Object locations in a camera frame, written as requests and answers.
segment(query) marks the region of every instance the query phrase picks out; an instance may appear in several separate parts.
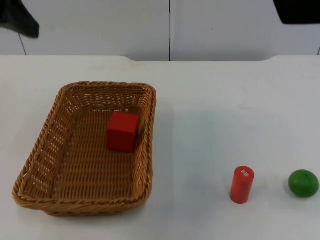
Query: basket rim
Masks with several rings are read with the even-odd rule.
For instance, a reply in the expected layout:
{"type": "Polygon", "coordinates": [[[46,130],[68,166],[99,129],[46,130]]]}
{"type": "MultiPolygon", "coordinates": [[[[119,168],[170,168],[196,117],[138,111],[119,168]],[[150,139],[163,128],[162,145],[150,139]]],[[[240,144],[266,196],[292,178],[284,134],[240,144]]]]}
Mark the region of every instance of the basket rim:
{"type": "Polygon", "coordinates": [[[157,102],[157,92],[154,87],[146,84],[146,83],[126,83],[126,82],[107,82],[107,81],[81,81],[81,82],[74,82],[63,86],[58,95],[55,98],[54,104],[51,108],[48,117],[45,120],[43,128],[40,132],[40,135],[32,149],[30,156],[28,157],[23,169],[21,170],[18,178],[16,179],[13,190],[12,190],[12,197],[14,201],[26,208],[37,209],[37,210],[46,210],[51,209],[53,205],[63,205],[67,206],[74,206],[74,205],[81,205],[81,206],[92,206],[92,205],[100,205],[100,206],[114,206],[114,205],[133,205],[139,202],[143,203],[143,200],[146,200],[152,190],[152,177],[153,177],[153,167],[152,167],[152,141],[153,141],[153,125],[154,125],[154,118],[155,118],[155,110],[156,110],[156,102],[157,102]],[[144,191],[136,196],[135,198],[130,197],[121,197],[117,199],[76,199],[76,200],[68,200],[68,199],[53,199],[53,198],[35,198],[31,197],[27,194],[23,194],[26,183],[29,180],[30,173],[32,172],[33,165],[35,164],[36,160],[38,159],[39,152],[43,148],[44,143],[48,137],[48,132],[50,129],[50,122],[53,122],[54,118],[57,116],[55,113],[61,104],[62,99],[65,97],[67,91],[70,88],[74,87],[128,87],[128,88],[146,88],[151,91],[151,105],[150,105],[150,114],[148,118],[148,141],[147,141],[147,174],[146,174],[146,182],[144,185],[144,191]]]}

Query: wicker basket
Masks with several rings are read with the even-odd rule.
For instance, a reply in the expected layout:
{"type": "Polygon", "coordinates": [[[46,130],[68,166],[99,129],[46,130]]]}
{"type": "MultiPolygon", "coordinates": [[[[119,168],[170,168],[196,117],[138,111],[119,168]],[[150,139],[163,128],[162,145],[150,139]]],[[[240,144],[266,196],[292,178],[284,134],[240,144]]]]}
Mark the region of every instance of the wicker basket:
{"type": "Polygon", "coordinates": [[[58,93],[12,195],[53,216],[110,215],[143,205],[152,189],[156,91],[142,83],[78,82],[58,93]],[[110,151],[114,111],[138,114],[134,153],[110,151]]]}

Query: lime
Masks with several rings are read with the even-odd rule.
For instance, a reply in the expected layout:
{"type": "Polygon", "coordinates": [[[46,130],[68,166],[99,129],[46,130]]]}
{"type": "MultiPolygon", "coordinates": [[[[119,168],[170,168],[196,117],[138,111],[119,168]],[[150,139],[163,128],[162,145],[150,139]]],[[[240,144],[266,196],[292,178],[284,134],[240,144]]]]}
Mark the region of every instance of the lime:
{"type": "Polygon", "coordinates": [[[301,169],[290,175],[289,188],[298,197],[309,198],[317,193],[319,181],[312,172],[301,169]]]}

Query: green fruit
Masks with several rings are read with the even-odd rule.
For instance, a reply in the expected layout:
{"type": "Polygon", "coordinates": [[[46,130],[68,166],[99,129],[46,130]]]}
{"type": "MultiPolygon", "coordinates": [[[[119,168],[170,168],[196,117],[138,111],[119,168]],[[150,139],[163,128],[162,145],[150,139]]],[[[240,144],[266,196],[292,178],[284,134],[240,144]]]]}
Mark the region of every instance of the green fruit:
{"type": "Polygon", "coordinates": [[[297,170],[289,177],[289,188],[298,197],[309,198],[317,193],[319,181],[317,176],[312,172],[297,170]]]}

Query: red cylinder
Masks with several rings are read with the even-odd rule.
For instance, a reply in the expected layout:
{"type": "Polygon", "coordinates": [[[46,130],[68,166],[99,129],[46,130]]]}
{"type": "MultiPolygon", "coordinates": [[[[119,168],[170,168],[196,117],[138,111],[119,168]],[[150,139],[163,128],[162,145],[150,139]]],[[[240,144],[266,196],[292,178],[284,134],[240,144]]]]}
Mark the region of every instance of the red cylinder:
{"type": "Polygon", "coordinates": [[[234,170],[230,198],[237,204],[248,201],[255,172],[247,166],[239,166],[234,170]]]}

